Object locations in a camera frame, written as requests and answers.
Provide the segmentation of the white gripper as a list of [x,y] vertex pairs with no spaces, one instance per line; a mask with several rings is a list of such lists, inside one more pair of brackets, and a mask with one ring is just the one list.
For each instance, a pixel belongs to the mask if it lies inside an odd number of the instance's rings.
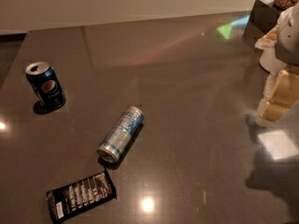
[[261,67],[271,73],[255,118],[255,122],[262,127],[274,126],[299,101],[299,67],[284,68],[286,64],[276,57],[277,31],[278,27],[275,26],[255,43],[255,48],[263,51]]

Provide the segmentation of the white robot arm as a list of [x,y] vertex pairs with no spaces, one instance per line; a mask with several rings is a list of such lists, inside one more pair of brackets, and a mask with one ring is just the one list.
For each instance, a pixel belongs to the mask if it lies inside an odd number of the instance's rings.
[[260,66],[269,73],[255,121],[271,127],[299,101],[299,3],[283,11],[255,47],[263,51]]

